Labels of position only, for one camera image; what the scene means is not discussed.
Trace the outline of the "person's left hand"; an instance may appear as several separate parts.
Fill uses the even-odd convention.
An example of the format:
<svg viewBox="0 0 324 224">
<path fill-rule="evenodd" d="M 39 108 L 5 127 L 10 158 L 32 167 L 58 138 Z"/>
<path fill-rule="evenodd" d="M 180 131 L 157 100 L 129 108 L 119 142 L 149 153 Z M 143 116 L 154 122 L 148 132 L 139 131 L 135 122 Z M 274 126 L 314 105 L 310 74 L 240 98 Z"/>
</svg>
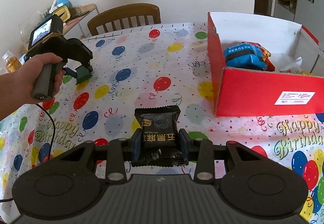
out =
<svg viewBox="0 0 324 224">
<path fill-rule="evenodd" d="M 33 99 L 33 91 L 36 79 L 41 74 L 43 67 L 49 63 L 60 63 L 62 58 L 53 53 L 38 54 L 30 58 L 17 71 L 11 73 L 11 85 L 9 96 L 16 102 L 22 104 L 39 103 L 40 100 Z"/>
</svg>

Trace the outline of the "person's left forearm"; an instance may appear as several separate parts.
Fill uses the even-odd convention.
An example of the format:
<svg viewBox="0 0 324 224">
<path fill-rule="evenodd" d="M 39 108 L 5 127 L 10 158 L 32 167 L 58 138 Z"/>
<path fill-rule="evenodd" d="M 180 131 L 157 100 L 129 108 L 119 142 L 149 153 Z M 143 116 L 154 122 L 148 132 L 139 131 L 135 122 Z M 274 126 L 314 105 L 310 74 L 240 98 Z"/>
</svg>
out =
<svg viewBox="0 0 324 224">
<path fill-rule="evenodd" d="M 1 75 L 1 120 L 28 101 L 30 85 L 22 68 Z"/>
</svg>

